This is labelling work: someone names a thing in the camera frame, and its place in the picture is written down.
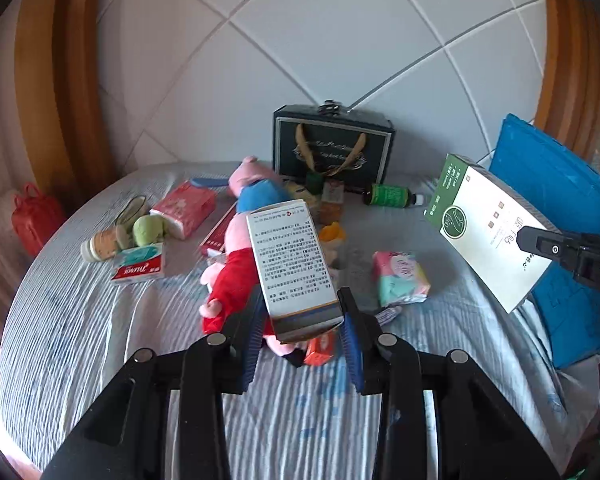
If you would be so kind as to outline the green white carton box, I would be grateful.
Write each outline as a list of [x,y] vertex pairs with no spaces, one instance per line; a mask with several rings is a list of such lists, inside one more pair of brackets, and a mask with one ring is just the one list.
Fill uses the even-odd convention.
[[550,265],[518,247],[525,226],[555,231],[544,214],[483,166],[446,156],[425,218],[469,264],[506,312],[526,300]]

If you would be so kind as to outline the white blue medicine box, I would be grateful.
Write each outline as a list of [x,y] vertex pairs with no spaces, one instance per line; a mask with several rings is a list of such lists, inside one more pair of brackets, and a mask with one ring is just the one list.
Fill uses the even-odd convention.
[[246,219],[277,339],[294,344],[339,326],[342,309],[306,202],[287,200],[251,211]]

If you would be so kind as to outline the blue plastic storage crate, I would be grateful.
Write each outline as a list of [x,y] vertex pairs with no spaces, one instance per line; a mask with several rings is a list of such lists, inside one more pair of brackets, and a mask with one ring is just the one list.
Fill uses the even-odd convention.
[[[490,165],[563,233],[600,235],[600,174],[557,140],[513,114],[505,117]],[[550,337],[553,364],[600,353],[600,291],[552,263],[532,290]]]

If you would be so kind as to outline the colourful tissue pack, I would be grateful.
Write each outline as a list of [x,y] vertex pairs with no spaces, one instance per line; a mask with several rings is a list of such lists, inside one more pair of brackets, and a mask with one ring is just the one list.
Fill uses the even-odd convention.
[[382,308],[421,304],[428,297],[430,283],[410,252],[375,252],[372,272]]

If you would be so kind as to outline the green glass bottle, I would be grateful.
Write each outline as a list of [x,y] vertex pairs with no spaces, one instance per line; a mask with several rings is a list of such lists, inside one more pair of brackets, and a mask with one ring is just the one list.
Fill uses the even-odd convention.
[[371,184],[364,188],[362,201],[367,206],[408,208],[425,203],[425,195],[414,193],[403,186]]

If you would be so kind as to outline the beige bottle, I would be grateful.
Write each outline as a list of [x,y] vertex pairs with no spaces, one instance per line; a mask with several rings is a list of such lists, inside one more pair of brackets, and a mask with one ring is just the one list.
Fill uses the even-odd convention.
[[128,233],[123,226],[113,226],[94,234],[80,246],[80,253],[86,262],[103,262],[114,258],[129,246]]

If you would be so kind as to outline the green rabbit plush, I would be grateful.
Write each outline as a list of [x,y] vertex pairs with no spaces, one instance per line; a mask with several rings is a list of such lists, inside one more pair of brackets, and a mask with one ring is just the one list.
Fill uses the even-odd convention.
[[131,198],[114,220],[114,237],[122,250],[161,243],[165,235],[163,218],[149,213],[143,195]]

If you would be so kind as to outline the striped white bed sheet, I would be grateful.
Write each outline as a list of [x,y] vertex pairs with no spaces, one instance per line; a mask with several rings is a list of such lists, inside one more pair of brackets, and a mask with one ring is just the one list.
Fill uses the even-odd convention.
[[[72,427],[132,353],[188,348],[201,335],[207,292],[199,244],[166,244],[161,280],[116,285],[107,263],[88,263],[79,246],[114,222],[130,199],[160,200],[181,183],[231,174],[230,162],[148,166],[110,185],[80,208],[32,262],[10,307],[0,352],[0,405],[8,433],[44,468]],[[375,252],[409,252],[430,292],[388,329],[416,349],[466,351],[565,470],[597,411],[598,359],[556,370],[533,304],[506,312],[418,208],[392,209],[346,199],[340,283],[358,306],[377,307]],[[373,470],[380,401],[359,396],[346,363],[294,368],[269,351],[244,396],[227,396],[230,471],[236,479],[366,479]]]

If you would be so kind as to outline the red bag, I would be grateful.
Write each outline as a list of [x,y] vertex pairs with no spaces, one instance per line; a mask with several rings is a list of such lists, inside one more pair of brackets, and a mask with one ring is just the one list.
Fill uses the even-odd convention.
[[64,208],[31,182],[26,183],[22,194],[15,195],[14,206],[12,227],[24,250],[35,258],[67,220]]

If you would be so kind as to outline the dark gift box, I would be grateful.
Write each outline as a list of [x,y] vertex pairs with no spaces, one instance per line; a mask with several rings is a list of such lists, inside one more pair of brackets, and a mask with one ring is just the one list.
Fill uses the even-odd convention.
[[337,101],[284,105],[273,114],[273,167],[298,183],[318,174],[358,192],[384,182],[395,134],[383,114]]

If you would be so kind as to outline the red dress pig plush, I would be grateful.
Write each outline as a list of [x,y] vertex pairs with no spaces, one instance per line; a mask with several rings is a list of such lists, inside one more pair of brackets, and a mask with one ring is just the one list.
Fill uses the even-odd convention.
[[230,220],[224,242],[225,262],[208,266],[200,278],[209,292],[199,307],[205,335],[219,333],[227,319],[248,304],[253,287],[260,284],[246,214],[235,214]]

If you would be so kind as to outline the wooden door frame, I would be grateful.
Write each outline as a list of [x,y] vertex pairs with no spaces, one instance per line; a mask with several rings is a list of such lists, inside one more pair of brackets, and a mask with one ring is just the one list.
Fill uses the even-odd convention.
[[586,162],[600,148],[600,12],[545,0],[546,53],[535,127]]

